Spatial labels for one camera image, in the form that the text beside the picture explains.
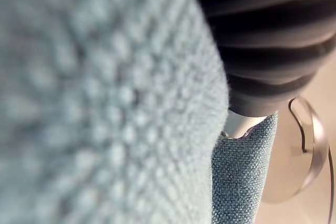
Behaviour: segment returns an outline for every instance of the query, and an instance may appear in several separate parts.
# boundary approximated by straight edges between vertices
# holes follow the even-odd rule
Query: light blue knit fabric
[[[210,223],[228,90],[196,0],[0,3],[0,223]]]

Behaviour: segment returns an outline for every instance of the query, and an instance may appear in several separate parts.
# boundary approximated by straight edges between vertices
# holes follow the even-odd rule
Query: teal woven fabric
[[[212,210],[228,90],[196,0],[0,3],[1,223],[253,221],[261,184],[253,208],[227,192]],[[233,163],[245,153],[218,146]],[[263,180],[267,159],[252,157],[241,173]],[[214,185],[238,168],[218,162]]]
[[[218,139],[212,156],[213,224],[254,223],[276,126],[277,114],[247,137]]]

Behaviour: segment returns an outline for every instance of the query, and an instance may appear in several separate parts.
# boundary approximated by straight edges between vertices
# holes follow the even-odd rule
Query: beige background
[[[336,167],[336,55],[320,69],[302,94],[315,108],[327,135]],[[272,149],[269,173],[256,224],[324,224],[328,221],[330,172],[326,163],[317,180],[301,194],[288,199],[308,171],[311,154],[302,154],[298,128],[287,107],[279,111],[279,124]],[[312,147],[312,140],[307,140]],[[286,200],[281,203],[270,203]],[[336,208],[332,223],[336,223]]]

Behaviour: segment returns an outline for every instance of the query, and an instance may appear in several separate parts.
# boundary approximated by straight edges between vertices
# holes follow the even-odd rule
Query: metal ring
[[[303,97],[297,97],[289,101],[288,109],[290,110],[298,126],[300,127],[302,137],[302,151],[306,152],[306,136],[305,131],[303,130],[303,123],[300,120],[299,115],[292,109],[292,104],[294,100],[298,100],[310,115],[313,129],[313,155],[308,174],[306,175],[306,178],[304,179],[300,188],[292,195],[292,197],[305,190],[319,176],[327,160],[329,150],[328,138],[324,131],[322,123],[316,114],[316,111],[312,108],[312,106],[306,99],[304,99]]]

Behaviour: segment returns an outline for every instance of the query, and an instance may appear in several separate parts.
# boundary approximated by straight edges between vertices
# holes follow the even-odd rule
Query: knitted texture
[[[0,3],[0,222],[210,223],[228,91],[196,0]]]
[[[275,114],[247,137],[218,139],[212,157],[213,224],[254,223],[276,125]]]

